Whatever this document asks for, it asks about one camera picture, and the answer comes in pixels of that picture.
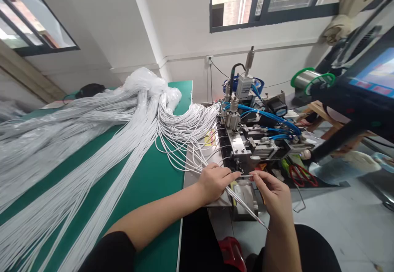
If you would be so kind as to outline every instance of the black headphones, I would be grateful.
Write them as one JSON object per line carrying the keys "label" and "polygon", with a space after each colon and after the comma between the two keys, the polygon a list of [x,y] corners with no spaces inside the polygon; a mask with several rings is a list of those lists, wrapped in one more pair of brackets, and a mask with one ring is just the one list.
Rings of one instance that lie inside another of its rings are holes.
{"label": "black headphones", "polygon": [[97,83],[88,84],[82,87],[78,93],[75,95],[75,98],[83,98],[83,97],[92,97],[97,93],[104,92],[105,86]]}

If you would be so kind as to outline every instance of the floor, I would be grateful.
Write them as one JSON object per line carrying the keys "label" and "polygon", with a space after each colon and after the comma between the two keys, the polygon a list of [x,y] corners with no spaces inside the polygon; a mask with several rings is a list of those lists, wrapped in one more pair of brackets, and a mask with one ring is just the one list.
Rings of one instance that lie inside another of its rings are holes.
{"label": "floor", "polygon": [[[316,135],[328,128],[322,127]],[[394,212],[360,180],[348,182],[350,188],[306,199],[307,208],[293,213],[294,222],[313,227],[329,242],[342,272],[394,272]],[[218,240],[235,237],[244,257],[260,252],[267,235],[265,228],[256,222],[231,221],[228,209],[209,212]],[[268,213],[259,217],[269,222]]]}

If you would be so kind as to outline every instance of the hand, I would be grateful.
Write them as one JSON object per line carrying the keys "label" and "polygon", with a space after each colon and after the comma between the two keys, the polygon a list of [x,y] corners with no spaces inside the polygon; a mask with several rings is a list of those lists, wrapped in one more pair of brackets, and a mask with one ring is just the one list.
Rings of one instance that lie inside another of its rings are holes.
{"label": "hand", "polygon": [[220,167],[216,163],[207,165],[200,175],[196,185],[202,194],[204,205],[214,202],[223,193],[224,189],[241,175],[239,171],[231,172],[228,167]]}
{"label": "hand", "polygon": [[265,171],[252,171],[252,179],[260,190],[270,214],[270,222],[280,226],[293,225],[293,208],[289,187]]}

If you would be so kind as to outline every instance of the person's right hand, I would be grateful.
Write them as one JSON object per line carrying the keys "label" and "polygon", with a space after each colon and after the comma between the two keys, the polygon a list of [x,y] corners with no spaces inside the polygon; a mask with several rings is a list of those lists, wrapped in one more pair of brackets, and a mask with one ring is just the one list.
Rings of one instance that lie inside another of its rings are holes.
{"label": "person's right hand", "polygon": [[265,171],[252,171],[252,179],[260,190],[270,214],[270,221],[285,226],[293,225],[293,208],[289,187]]}

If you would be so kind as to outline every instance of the green table mat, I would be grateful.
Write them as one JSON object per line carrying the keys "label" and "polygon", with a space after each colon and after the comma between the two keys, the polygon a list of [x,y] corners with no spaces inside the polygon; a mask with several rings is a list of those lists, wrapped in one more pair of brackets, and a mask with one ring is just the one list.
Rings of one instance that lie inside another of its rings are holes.
{"label": "green table mat", "polygon": [[[176,107],[174,114],[182,115],[191,103],[192,81],[171,82],[170,87],[176,87],[182,92],[182,98]],[[53,113],[58,109],[36,110],[26,115],[25,118],[40,117]],[[80,150],[75,152],[67,160],[55,168],[47,177],[35,184],[7,210],[0,214],[0,224],[14,216],[21,209],[30,204],[34,199],[43,194],[50,187],[58,183],[64,176],[77,168],[80,164],[96,153],[121,126],[117,125],[98,136]],[[76,238],[86,225],[87,221],[99,205],[113,181],[116,179],[128,156],[107,172],[90,190],[86,200],[82,204],[79,212],[75,216],[71,225],[67,229],[63,239],[59,243],[52,256],[46,271],[56,271],[62,260],[67,255],[68,250],[75,242]],[[175,193],[183,188],[183,173],[175,170],[165,153],[159,152],[153,144],[142,158],[136,171],[134,172],[125,192],[119,200],[114,212],[109,218],[102,235],[118,219],[136,209],[139,206],[155,201],[162,197]],[[33,266],[33,271],[37,271],[48,254],[61,226],[44,244],[41,252]],[[179,233],[181,229],[180,221],[172,224],[162,234],[160,234],[147,248],[136,256],[135,271],[175,271],[178,257]]]}

